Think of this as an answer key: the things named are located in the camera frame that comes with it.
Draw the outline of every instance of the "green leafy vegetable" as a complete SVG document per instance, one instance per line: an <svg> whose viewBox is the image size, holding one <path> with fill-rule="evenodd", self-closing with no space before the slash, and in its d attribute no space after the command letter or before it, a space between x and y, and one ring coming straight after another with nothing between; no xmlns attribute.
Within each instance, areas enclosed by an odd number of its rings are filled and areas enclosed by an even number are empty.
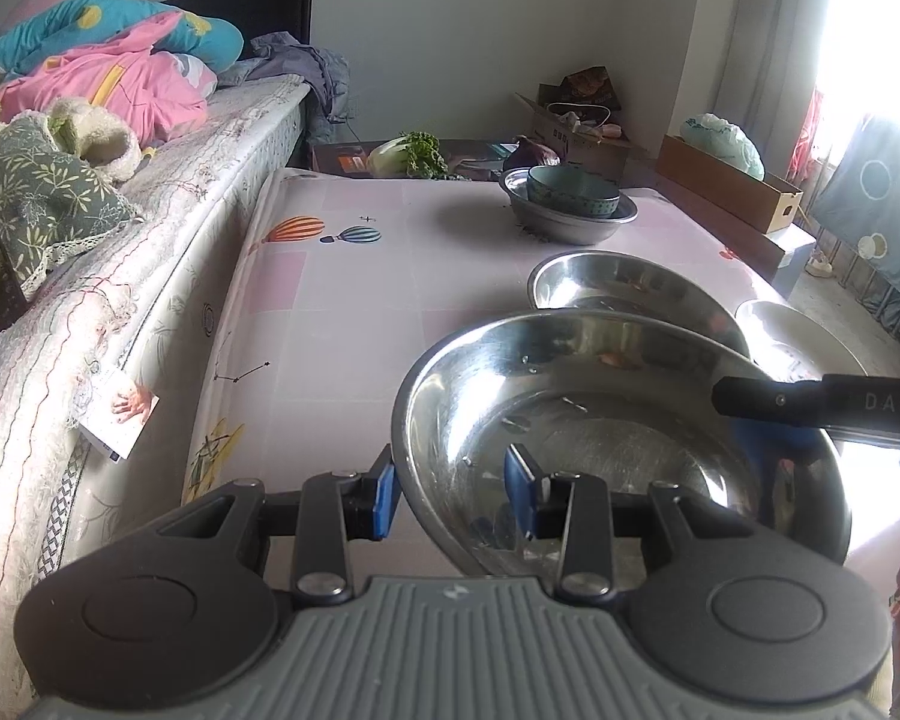
<svg viewBox="0 0 900 720"><path fill-rule="evenodd" d="M447 178L439 148L440 141L427 132L400 133L370 153L367 167L377 178Z"/></svg>

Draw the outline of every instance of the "gray curtain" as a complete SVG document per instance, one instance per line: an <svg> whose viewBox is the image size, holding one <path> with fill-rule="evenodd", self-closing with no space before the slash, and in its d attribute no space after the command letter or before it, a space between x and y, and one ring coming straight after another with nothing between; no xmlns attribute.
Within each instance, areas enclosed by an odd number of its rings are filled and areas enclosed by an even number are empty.
<svg viewBox="0 0 900 720"><path fill-rule="evenodd" d="M739 0L714 113L787 175L817 80L829 0Z"/></svg>

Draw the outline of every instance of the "brown box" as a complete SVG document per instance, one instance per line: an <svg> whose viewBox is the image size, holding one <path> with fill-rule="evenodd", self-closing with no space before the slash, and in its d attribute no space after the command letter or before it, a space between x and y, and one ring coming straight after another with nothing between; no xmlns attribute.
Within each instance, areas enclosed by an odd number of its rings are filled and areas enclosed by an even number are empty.
<svg viewBox="0 0 900 720"><path fill-rule="evenodd" d="M611 181L619 181L624 175L626 158L634 147L626 138L596 138L573 132L546 108L524 95L517 96L533 111L530 136L552 148L562 162L581 165L588 172L595 172Z"/></svg>
<svg viewBox="0 0 900 720"><path fill-rule="evenodd" d="M663 139L656 171L762 233L782 230L792 223L803 196L782 178L767 173L763 181L757 181L671 135Z"/></svg>

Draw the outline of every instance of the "green leaf-patterned pillow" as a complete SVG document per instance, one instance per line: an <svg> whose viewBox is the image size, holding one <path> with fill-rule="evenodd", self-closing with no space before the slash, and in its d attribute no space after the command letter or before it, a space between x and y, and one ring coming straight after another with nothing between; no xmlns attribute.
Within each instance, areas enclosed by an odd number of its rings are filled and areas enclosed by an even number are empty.
<svg viewBox="0 0 900 720"><path fill-rule="evenodd" d="M0 237L27 300L49 269L135 217L93 167L55 146L46 117L18 116L0 132Z"/></svg>

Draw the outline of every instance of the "black headboard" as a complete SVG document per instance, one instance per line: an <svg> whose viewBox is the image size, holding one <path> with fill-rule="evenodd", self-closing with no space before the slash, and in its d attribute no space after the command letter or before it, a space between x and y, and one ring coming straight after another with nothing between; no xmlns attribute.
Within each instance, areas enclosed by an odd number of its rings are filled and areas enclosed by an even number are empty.
<svg viewBox="0 0 900 720"><path fill-rule="evenodd" d="M244 54L250 56L250 39L285 30L300 43L310 42L313 0L168 0L168 5L198 16L225 19L244 36Z"/></svg>

